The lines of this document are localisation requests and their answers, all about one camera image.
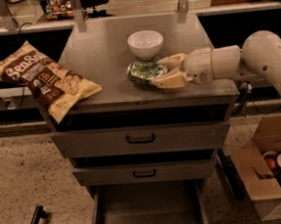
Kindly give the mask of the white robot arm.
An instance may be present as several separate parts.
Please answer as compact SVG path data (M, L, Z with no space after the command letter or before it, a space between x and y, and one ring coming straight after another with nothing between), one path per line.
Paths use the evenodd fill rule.
M161 59L168 73L152 80L158 88L179 88L188 82L207 84L218 79L233 81L264 78L281 96L281 38L261 30L242 46L196 49Z

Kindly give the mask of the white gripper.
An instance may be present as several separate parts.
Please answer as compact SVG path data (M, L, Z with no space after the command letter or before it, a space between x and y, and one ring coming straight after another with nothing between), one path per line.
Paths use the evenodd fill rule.
M197 84L213 82L211 48L196 49L189 55L175 54L158 61L165 65L169 72L152 79L157 88L173 89L186 86L193 80Z

